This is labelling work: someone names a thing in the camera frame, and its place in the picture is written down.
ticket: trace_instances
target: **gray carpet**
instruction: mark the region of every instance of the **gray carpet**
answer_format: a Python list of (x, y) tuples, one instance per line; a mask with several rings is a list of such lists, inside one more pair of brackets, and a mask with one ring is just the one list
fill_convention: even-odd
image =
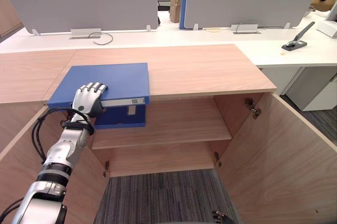
[(213, 210), (240, 224), (214, 169), (110, 178), (95, 224), (215, 223)]
[(280, 97), (337, 145), (337, 106), (332, 110), (302, 112), (289, 97), (286, 95)]

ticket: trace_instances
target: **black cable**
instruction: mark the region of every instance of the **black cable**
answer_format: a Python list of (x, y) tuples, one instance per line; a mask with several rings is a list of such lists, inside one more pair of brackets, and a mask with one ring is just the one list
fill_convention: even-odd
[(110, 41), (108, 41), (108, 42), (106, 42), (106, 43), (103, 43), (103, 44), (97, 43), (97, 42), (93, 41), (94, 44), (99, 45), (99, 46), (104, 46), (104, 45), (110, 44), (110, 43), (113, 42), (113, 40), (114, 40), (114, 37), (113, 37), (110, 33), (102, 33), (102, 32), (93, 32), (93, 33), (91, 33), (91, 34), (88, 35), (88, 38), (90, 38), (91, 35), (93, 35), (93, 34), (107, 35), (107, 36), (110, 36), (110, 37), (111, 37), (111, 40), (110, 40)]
[(42, 163), (44, 163), (46, 161), (46, 155), (44, 153), (44, 150), (42, 148), (42, 144), (41, 144), (40, 138), (39, 138), (40, 129), (41, 129), (43, 121), (46, 119), (46, 117), (49, 114), (54, 113), (54, 112), (58, 112), (58, 111), (68, 111), (68, 112), (77, 113), (78, 115), (80, 115), (83, 118), (83, 120), (81, 120), (81, 121), (85, 121), (93, 129), (93, 126), (89, 123), (89, 120), (86, 117), (86, 115), (84, 113), (76, 110), (76, 109), (72, 109), (72, 108), (52, 108), (52, 109), (49, 109), (45, 114), (43, 114), (42, 116), (40, 116), (37, 119), (35, 125), (33, 126), (32, 135), (31, 135), (33, 146), (34, 146), (37, 154), (41, 157)]
[(13, 202), (12, 204), (10, 204), (0, 215), (0, 223), (2, 223), (4, 221), (4, 219), (6, 218), (6, 216), (11, 213), (13, 210), (15, 210), (16, 208), (18, 208), (20, 206), (20, 204), (12, 207), (13, 205), (19, 203), (20, 201), (22, 201), (23, 198), (20, 198), (18, 200), (16, 200), (15, 202)]
[(0, 224), (4, 221), (4, 219), (9, 215), (12, 211), (14, 211), (16, 208), (19, 208), (20, 204), (17, 204), (16, 206), (10, 208), (6, 213), (3, 214), (0, 218)]

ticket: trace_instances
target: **cabinet shelf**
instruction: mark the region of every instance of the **cabinet shelf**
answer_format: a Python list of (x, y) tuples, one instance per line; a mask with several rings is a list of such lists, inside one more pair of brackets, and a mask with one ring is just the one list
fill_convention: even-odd
[(93, 151), (102, 164), (110, 162), (110, 176), (214, 168), (207, 142), (151, 145)]
[(212, 98), (153, 102), (146, 127), (97, 130), (92, 149), (205, 142), (232, 138)]

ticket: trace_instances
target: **blue binder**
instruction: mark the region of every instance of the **blue binder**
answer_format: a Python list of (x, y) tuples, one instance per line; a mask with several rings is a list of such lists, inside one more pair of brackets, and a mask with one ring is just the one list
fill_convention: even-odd
[[(73, 66), (48, 107), (71, 107), (76, 90), (89, 82), (108, 86), (101, 97), (107, 111), (97, 117), (97, 129), (145, 126), (145, 105), (150, 103), (147, 63)], [(129, 112), (130, 105), (136, 105), (135, 112)]]

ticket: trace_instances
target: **wooden panel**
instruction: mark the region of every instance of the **wooden panel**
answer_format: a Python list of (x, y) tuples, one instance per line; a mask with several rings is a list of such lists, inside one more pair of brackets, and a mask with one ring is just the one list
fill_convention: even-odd
[[(5, 209), (23, 197), (42, 168), (31, 142), (31, 127), (45, 109), (42, 108), (0, 153), (0, 174), (5, 174), (0, 176), (0, 209)], [(62, 132), (59, 126), (61, 119), (61, 113), (53, 114), (44, 122), (41, 142), (45, 151), (59, 139)], [(91, 150), (86, 148), (67, 186), (64, 201), (68, 206), (66, 223), (93, 223), (106, 185), (103, 170)], [(9, 215), (4, 224), (11, 223), (13, 216), (14, 214)]]
[(164, 101), (146, 107), (146, 127), (97, 130), (92, 149), (231, 138), (213, 99)]
[(214, 154), (217, 152), (219, 157), (226, 151), (228, 146), (230, 145), (231, 140), (226, 141), (210, 141), (208, 142), (211, 152)]
[(0, 36), (21, 24), (10, 0), (0, 0)]
[(111, 177), (214, 168), (207, 142), (94, 150)]
[(235, 45), (77, 50), (44, 97), (48, 100), (71, 65), (147, 62), (150, 94), (213, 96), (269, 92), (274, 84)]
[(275, 94), (264, 94), (222, 155), (219, 176), (249, 224), (337, 220), (337, 147)]
[(42, 102), (0, 105), (0, 152), (16, 136), (28, 121), (41, 109)]
[(0, 103), (40, 101), (73, 50), (2, 54)]
[(224, 119), (232, 137), (236, 135), (243, 122), (251, 112), (246, 107), (244, 100), (253, 99), (254, 103), (260, 100), (262, 93), (219, 95), (214, 97), (214, 101)]

